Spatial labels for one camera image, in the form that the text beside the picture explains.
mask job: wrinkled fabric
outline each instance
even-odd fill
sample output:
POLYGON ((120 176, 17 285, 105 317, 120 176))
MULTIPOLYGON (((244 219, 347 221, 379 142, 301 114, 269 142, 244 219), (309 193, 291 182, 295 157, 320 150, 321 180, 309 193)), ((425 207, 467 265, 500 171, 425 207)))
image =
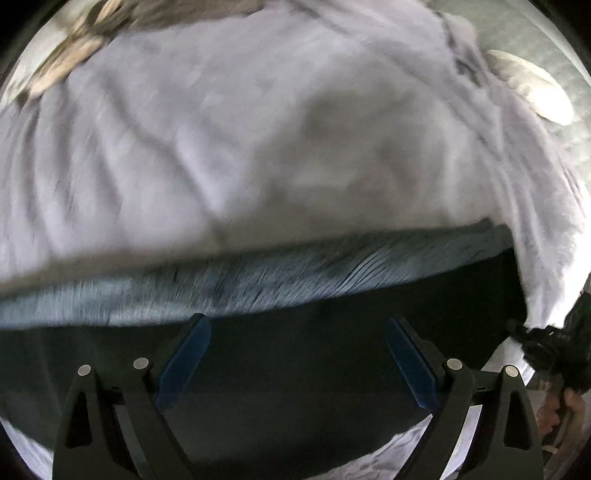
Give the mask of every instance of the wrinkled fabric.
POLYGON ((0 132, 6 286, 483 218, 511 228, 529 325, 591 270, 566 153, 469 24, 408 0, 121 35, 0 132))
POLYGON ((262 4, 258 0, 99 2, 76 21, 67 38, 34 73, 25 92, 29 98, 42 95, 126 28, 155 28, 205 18, 247 15, 260 8, 262 4))

